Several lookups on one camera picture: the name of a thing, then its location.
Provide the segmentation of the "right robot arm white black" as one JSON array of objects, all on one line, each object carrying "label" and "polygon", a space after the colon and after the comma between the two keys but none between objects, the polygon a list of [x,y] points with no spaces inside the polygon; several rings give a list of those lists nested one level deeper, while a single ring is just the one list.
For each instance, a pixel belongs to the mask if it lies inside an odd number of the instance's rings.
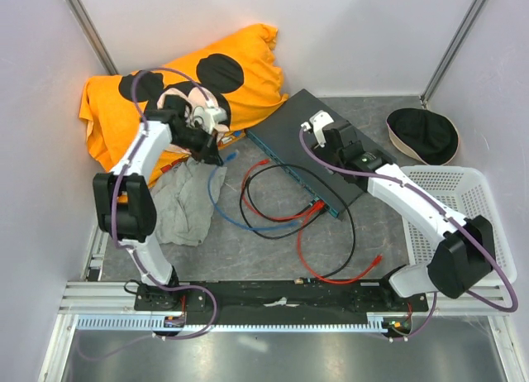
[{"label": "right robot arm white black", "polygon": [[398,310],[408,297],[420,293],[458,298],[493,271],[493,227],[486,217],[466,217],[426,193],[383,151],[365,149],[349,123],[317,123],[313,133],[319,163],[389,205],[433,250],[429,262],[390,274],[389,283],[378,291],[384,308]]}]

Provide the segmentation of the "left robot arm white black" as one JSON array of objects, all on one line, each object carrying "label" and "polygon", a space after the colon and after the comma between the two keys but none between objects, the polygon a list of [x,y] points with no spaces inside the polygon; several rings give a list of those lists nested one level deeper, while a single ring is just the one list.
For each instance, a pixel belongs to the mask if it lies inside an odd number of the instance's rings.
[{"label": "left robot arm white black", "polygon": [[169,95],[161,109],[141,112],[139,131],[125,155],[110,172],[93,178],[99,228],[110,234],[116,248],[129,253],[141,282],[155,286],[153,301],[164,310],[178,307],[182,292],[155,237],[157,211],[148,181],[170,145],[189,151],[195,160],[221,166],[218,126],[226,119],[226,111],[212,101],[192,108]]}]

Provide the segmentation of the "grey crumpled cloth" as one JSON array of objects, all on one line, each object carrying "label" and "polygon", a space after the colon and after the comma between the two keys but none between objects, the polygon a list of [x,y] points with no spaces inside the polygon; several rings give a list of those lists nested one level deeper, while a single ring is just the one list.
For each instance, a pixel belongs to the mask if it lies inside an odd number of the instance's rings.
[{"label": "grey crumpled cloth", "polygon": [[187,160],[156,182],[151,194],[156,206],[155,236],[161,244],[199,246],[207,237],[226,167]]}]

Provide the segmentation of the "orange Mickey Mouse pillow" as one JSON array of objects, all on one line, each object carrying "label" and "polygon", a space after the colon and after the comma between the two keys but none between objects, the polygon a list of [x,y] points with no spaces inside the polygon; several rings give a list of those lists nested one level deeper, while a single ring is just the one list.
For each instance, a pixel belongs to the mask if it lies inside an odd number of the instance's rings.
[{"label": "orange Mickey Mouse pillow", "polygon": [[227,114],[228,132],[219,132],[221,148],[275,112],[288,99],[284,73],[275,64],[279,30],[263,23],[247,26],[201,50],[183,55],[141,77],[135,73],[94,76],[83,88],[79,117],[87,125],[88,153],[105,170],[124,155],[138,132],[140,113],[179,95],[192,106],[210,97]]}]

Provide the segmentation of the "black cap with beige brim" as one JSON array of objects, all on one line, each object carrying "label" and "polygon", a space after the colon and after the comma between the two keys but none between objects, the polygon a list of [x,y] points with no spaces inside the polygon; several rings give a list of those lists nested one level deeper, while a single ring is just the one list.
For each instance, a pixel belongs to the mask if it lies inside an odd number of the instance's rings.
[{"label": "black cap with beige brim", "polygon": [[404,155],[425,165],[446,165],[456,156],[460,136],[452,121],[419,108],[401,108],[387,119],[389,140]]}]

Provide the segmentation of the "white perforated plastic basket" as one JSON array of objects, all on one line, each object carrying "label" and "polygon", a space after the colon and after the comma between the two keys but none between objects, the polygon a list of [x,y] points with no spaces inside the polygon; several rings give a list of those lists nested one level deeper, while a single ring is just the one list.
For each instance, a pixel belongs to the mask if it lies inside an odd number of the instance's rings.
[{"label": "white perforated plastic basket", "polygon": [[[446,206],[474,218],[486,217],[493,226],[496,261],[508,281],[517,279],[508,239],[503,230],[496,204],[484,175],[476,169],[459,166],[414,165],[401,168],[415,184],[427,191]],[[403,217],[404,235],[408,259],[412,265],[429,263],[434,255],[433,246]],[[496,272],[480,280],[477,286],[492,287],[503,284]]]}]

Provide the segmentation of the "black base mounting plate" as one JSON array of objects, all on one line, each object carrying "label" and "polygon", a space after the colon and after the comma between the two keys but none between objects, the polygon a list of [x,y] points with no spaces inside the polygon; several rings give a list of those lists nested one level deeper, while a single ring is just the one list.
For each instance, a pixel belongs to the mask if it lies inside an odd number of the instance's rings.
[{"label": "black base mounting plate", "polygon": [[199,289],[168,292],[140,283],[136,311],[184,312],[185,321],[285,323],[365,322],[369,313],[429,310],[425,294],[400,298],[381,279],[351,284],[316,280],[198,282]]}]

